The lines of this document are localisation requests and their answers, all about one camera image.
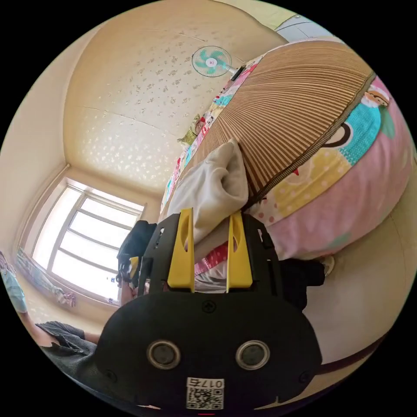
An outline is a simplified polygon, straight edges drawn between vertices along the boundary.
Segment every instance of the yellow bracket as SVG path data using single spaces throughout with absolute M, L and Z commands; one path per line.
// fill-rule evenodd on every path
M 130 258 L 130 279 L 135 276 L 135 272 L 138 269 L 139 257 L 135 256 Z
M 249 288 L 252 285 L 251 264 L 240 211 L 229 220 L 226 292 L 231 288 Z
M 188 288 L 194 292 L 194 224 L 192 208 L 181 210 L 171 267 L 168 274 L 171 288 Z

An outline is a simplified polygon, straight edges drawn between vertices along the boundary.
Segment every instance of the window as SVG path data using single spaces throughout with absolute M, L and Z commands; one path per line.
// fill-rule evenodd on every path
M 76 291 L 119 300 L 117 253 L 144 207 L 77 185 L 67 184 L 55 202 L 32 257 Z

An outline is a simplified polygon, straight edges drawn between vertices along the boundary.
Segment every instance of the wall fan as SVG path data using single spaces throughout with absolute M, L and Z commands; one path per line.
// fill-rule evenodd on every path
M 228 71 L 234 74 L 236 68 L 231 63 L 230 54 L 218 46 L 204 46 L 192 55 L 192 66 L 205 77 L 220 77 Z

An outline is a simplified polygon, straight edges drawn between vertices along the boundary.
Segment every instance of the bed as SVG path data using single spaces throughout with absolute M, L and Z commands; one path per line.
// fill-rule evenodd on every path
M 248 179 L 243 210 L 266 225 L 280 259 L 336 253 L 376 228 L 415 157 L 396 102 L 355 52 L 331 40 L 294 42 L 247 62 L 214 98 L 168 181 L 160 220 L 185 173 L 231 137 Z M 225 242 L 196 259 L 195 274 L 217 276 L 226 260 Z

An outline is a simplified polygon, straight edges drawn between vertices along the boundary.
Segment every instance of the gray shirt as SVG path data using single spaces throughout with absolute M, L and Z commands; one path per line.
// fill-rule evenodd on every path
M 42 347 L 46 356 L 65 374 L 110 397 L 117 397 L 112 382 L 102 375 L 93 360 L 97 345 L 85 340 L 84 331 L 69 324 L 48 321 L 37 324 L 60 343 Z

